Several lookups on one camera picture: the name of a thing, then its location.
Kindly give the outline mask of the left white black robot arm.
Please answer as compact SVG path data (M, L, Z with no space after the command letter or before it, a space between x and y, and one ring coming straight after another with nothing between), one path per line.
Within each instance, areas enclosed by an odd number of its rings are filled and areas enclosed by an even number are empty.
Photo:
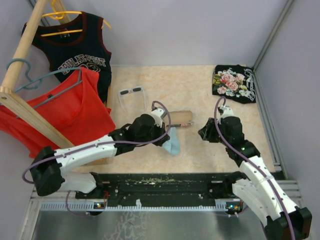
M97 173L77 173L73 169L102 158L133 151L148 144L162 146L170 140L165 123L154 116L142 114L109 134L75 147L53 150L46 146L32 162L30 173L38 196L51 195L59 190L76 191L97 199L104 186Z

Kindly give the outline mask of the light blue cleaning cloth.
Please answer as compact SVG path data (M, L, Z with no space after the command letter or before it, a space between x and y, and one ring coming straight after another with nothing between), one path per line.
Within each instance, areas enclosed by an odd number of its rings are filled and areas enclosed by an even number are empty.
M176 156L180 153L181 146L177 135L177 129L172 127L169 131L170 139L163 143L162 148L169 154Z

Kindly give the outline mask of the newspaper print glasses case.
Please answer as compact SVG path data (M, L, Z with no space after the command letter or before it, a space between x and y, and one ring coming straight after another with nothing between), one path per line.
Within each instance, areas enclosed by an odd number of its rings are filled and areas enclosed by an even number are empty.
M194 124L193 113L190 110L171 111L169 115L171 127L189 127Z

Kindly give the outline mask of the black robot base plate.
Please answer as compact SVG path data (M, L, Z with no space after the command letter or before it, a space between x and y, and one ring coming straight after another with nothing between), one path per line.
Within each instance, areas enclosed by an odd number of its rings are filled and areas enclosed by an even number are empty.
M216 207L241 211L244 202L226 184L230 173L110 173L90 193L76 191L77 200L106 200L108 207Z

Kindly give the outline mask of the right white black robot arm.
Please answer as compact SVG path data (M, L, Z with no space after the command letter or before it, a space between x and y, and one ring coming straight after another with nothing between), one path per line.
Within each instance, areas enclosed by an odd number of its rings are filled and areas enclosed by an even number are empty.
M210 117L198 134L204 141L223 144L239 167L224 179L223 192L244 201L259 218L268 240L305 240L310 236L311 212L299 207L280 187L256 146L245 138L239 117Z

